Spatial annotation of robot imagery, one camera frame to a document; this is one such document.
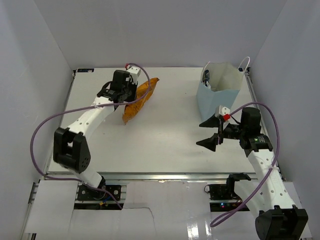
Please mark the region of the orange potato chips bag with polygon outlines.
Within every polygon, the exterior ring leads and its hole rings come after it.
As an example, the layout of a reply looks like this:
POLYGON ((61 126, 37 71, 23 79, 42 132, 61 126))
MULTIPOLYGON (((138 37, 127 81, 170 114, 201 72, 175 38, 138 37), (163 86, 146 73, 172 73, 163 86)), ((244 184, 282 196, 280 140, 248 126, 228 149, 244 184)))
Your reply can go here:
POLYGON ((135 103, 127 104, 124 108, 122 121, 125 125, 139 113, 144 104, 150 99, 159 80, 157 77, 151 78, 150 82, 146 81, 137 88, 136 96, 139 100, 135 103))

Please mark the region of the blue cookie bag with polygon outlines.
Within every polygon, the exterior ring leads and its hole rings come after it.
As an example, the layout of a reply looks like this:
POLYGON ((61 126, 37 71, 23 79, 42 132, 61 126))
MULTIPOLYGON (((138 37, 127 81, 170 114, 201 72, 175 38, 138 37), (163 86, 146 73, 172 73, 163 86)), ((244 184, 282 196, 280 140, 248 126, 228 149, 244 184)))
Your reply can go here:
POLYGON ((208 69, 203 71, 201 82, 206 88, 211 89, 210 71, 208 69))

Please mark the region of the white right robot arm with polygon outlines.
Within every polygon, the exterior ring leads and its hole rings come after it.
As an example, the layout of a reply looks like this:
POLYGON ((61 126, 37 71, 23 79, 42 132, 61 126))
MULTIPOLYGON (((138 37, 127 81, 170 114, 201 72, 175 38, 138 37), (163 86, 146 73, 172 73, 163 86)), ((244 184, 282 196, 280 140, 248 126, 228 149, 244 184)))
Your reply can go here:
POLYGON ((276 166, 280 148, 274 148, 269 137, 261 132, 262 116, 258 108, 248 103, 239 111, 240 121, 232 124, 230 109, 218 106, 215 113, 199 125, 201 128, 216 128, 217 132, 196 144, 214 152, 225 139, 238 140, 259 184, 254 185, 248 174, 230 174, 226 180, 226 195, 233 200, 240 198, 242 202, 235 209, 216 217, 210 227, 220 225, 246 207, 255 218, 259 239, 299 240, 309 217, 289 195, 276 166))

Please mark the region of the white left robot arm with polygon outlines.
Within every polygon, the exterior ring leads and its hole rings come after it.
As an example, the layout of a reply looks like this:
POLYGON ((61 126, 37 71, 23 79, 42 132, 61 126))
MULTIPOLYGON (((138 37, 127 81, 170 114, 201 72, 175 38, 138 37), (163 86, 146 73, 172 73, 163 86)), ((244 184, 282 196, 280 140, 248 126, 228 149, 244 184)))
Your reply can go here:
POLYGON ((116 70, 112 81, 103 85, 97 93, 93 108, 84 112, 66 128, 59 127, 54 132, 53 161, 68 169, 83 183, 89 185, 88 193, 99 200, 105 196, 105 180, 91 166, 88 139, 97 127, 112 114, 117 104, 136 100, 138 77, 141 69, 135 66, 127 70, 116 70))

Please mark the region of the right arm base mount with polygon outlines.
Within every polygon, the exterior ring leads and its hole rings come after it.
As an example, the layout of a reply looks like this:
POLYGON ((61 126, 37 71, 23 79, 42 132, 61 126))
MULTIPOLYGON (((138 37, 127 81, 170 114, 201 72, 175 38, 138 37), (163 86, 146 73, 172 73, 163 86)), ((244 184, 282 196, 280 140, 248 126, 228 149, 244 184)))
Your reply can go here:
POLYGON ((226 184, 207 184, 204 192, 209 194, 210 200, 240 200, 235 193, 231 193, 226 184))

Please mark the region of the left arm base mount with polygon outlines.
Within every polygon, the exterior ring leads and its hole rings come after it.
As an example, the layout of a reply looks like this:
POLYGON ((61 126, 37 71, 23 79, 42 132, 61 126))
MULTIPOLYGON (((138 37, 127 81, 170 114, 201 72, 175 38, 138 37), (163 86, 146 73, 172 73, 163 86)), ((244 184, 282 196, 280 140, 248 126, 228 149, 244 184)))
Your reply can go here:
MULTIPOLYGON (((113 195, 113 197, 119 201, 121 199, 121 191, 122 186, 121 185, 106 185, 105 189, 113 195)), ((88 188, 84 185, 80 185, 78 187, 78 193, 76 199, 78 201, 101 201, 108 199, 110 201, 113 200, 112 197, 109 196, 109 194, 94 190, 92 188, 88 188)))

